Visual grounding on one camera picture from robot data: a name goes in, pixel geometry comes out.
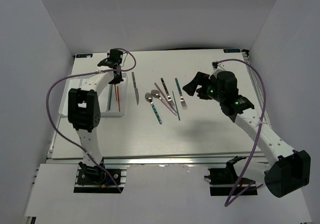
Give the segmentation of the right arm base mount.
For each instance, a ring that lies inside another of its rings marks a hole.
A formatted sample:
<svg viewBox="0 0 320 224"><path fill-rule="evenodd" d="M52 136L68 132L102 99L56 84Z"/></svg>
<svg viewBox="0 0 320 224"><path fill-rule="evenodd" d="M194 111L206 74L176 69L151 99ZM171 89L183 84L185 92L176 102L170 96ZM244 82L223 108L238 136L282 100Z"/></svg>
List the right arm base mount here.
<svg viewBox="0 0 320 224"><path fill-rule="evenodd" d="M211 196L228 196L232 190L238 176L233 169L233 165L240 160L244 160L246 157L236 156L226 163L224 168L210 168L208 169L208 175L204 176L204 179L209 183ZM242 178L238 186L236 187L233 196L240 193L245 187L247 187L252 180ZM257 195L255 183L252 184L249 189L242 195L253 196Z"/></svg>

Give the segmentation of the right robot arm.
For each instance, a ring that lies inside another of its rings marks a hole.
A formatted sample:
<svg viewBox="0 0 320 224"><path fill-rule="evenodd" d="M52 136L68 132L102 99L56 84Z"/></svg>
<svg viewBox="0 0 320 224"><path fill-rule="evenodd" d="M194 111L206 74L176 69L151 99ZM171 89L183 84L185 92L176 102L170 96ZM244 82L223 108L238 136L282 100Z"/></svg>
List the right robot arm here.
<svg viewBox="0 0 320 224"><path fill-rule="evenodd" d="M238 80L233 72L220 71L208 75L197 72L183 86L190 96L215 100L221 110L234 124L241 128L265 155L268 163L252 162L236 156L226 163L226 178L231 183L240 183L246 178L264 184L276 197L283 197L309 184L311 158L302 150L297 151L259 119L254 104L239 94Z"/></svg>

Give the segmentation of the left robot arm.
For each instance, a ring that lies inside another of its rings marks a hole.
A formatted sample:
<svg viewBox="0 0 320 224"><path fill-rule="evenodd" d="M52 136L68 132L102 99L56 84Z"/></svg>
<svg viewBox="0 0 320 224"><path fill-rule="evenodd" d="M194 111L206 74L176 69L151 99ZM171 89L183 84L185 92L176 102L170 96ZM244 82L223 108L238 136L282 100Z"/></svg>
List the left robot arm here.
<svg viewBox="0 0 320 224"><path fill-rule="evenodd" d="M109 84L119 84L123 81L121 63L124 52L111 49L107 57L97 65L97 73L86 79L77 89L68 92L69 123L78 134L81 147L84 148L81 167L92 167L88 176L94 183L105 179L106 171L96 165L103 165L98 139L97 126L101 120L99 95Z"/></svg>

